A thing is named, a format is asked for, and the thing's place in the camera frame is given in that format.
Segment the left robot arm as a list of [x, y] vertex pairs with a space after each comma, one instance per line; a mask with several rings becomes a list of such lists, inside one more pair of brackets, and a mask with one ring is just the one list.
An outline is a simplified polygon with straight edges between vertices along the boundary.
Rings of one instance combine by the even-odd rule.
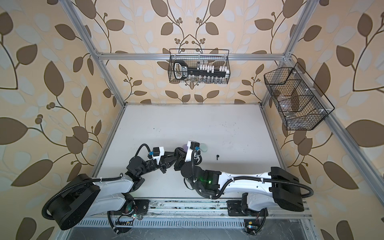
[[156, 170], [166, 173], [186, 155], [182, 148], [166, 152], [163, 147], [150, 149], [147, 144], [140, 147], [147, 149], [148, 160], [135, 154], [128, 163], [127, 172], [117, 177], [78, 175], [44, 204], [42, 216], [55, 221], [61, 230], [68, 230], [83, 218], [101, 213], [134, 215], [139, 208], [131, 194], [144, 183], [143, 175]]

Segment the mint green charging case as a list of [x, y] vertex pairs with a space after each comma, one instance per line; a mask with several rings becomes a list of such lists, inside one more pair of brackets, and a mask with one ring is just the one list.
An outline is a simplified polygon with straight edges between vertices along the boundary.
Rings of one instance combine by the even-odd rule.
[[201, 143], [200, 144], [200, 150], [202, 152], [207, 152], [208, 151], [208, 146], [206, 144]]

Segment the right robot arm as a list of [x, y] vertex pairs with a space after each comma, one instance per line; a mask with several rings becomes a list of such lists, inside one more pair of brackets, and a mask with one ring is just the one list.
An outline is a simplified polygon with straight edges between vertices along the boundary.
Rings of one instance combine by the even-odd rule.
[[201, 148], [190, 141], [181, 173], [185, 183], [201, 197], [217, 200], [224, 194], [241, 193], [241, 213], [261, 219], [258, 224], [246, 224], [245, 233], [256, 236], [264, 227], [268, 208], [279, 206], [291, 212], [304, 211], [303, 199], [314, 195], [314, 190], [300, 183], [298, 178], [280, 167], [262, 174], [237, 175], [220, 171], [203, 170]]

